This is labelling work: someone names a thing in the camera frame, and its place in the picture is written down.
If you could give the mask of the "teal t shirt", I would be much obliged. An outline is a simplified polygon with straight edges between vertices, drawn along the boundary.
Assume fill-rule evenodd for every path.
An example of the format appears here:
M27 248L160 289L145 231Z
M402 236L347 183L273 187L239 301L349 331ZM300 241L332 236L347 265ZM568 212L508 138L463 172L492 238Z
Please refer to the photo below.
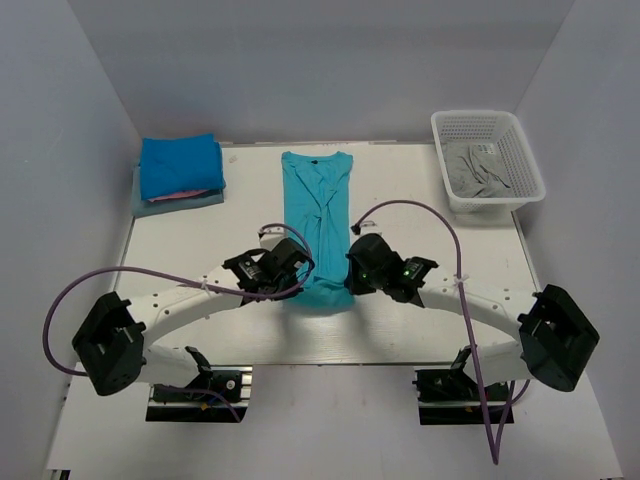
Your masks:
M302 234L315 262L304 291L292 303L307 309L348 309L354 303L344 286L353 157L344 152L320 157L285 152L281 165L285 223Z

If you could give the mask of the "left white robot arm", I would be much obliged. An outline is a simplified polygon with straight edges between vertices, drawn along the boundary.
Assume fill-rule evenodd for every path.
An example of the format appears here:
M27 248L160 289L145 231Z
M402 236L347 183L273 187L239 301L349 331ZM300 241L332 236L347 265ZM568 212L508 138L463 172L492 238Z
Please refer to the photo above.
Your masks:
M107 293L92 307L72 346L100 396L148 383L202 398L212 389L210 362L194 347L170 348L160 345L160 339L251 302L291 298L302 290L299 269L312 264L302 245L283 238L272 249L248 250L168 290L132 299Z

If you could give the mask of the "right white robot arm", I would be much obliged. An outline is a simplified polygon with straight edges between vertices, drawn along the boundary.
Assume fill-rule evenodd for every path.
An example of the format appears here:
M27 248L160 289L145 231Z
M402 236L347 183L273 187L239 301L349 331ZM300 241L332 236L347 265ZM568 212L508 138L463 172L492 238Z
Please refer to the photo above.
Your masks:
M380 291L398 303L459 314L509 336L504 343L461 349L451 384L466 399L487 385L528 379L572 392L600 341L582 309L556 285L528 293L457 279L433 260L401 258L376 233L356 240L346 257L345 285L353 295Z

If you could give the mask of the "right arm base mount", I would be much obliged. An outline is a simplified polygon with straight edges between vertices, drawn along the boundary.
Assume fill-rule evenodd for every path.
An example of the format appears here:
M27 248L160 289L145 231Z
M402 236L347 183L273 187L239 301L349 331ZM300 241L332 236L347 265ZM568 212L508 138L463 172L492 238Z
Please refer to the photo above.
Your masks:
M417 391L422 426L463 426L484 423L477 384L464 372L417 369Z

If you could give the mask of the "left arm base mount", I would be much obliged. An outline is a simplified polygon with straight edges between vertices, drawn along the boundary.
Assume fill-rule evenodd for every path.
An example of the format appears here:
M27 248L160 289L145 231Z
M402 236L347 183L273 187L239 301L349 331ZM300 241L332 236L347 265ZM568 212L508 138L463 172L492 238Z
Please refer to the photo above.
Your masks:
M248 410L251 367L213 367L187 387L154 385L146 409L147 422L240 423Z

